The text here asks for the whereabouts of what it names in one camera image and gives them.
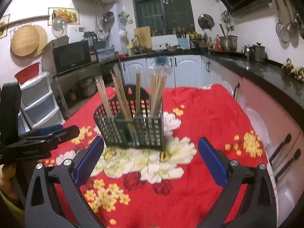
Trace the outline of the left hand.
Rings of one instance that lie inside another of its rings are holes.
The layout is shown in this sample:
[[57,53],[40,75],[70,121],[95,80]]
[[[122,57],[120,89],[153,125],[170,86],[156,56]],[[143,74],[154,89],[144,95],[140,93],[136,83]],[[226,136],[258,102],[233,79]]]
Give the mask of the left hand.
[[0,187],[1,192],[12,200],[18,200],[19,196],[16,194],[14,187],[11,183],[11,178],[15,176],[16,173],[16,164],[10,165],[1,165],[1,178],[0,178]]

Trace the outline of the green sleeve forearm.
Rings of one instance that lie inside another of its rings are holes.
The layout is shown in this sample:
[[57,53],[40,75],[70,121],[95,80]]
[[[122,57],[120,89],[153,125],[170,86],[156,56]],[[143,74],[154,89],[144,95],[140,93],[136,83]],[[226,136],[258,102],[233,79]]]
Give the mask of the green sleeve forearm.
[[25,210],[18,195],[1,191],[1,218],[11,227],[25,227]]

